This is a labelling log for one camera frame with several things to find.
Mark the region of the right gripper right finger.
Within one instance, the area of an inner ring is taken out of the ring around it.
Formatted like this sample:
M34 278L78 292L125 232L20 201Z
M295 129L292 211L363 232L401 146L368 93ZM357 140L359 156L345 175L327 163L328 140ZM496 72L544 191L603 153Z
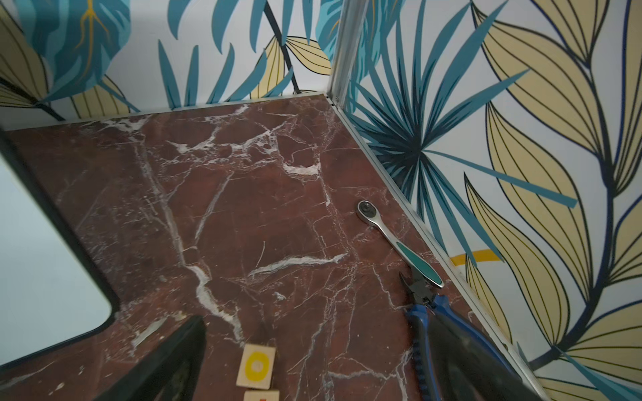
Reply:
M427 400L540 400L541 397L451 320L426 324Z

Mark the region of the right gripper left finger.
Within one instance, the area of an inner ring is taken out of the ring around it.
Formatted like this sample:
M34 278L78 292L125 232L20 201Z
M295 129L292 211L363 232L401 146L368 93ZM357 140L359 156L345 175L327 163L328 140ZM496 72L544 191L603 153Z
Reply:
M192 400L207 345L206 324L192 316L98 400Z

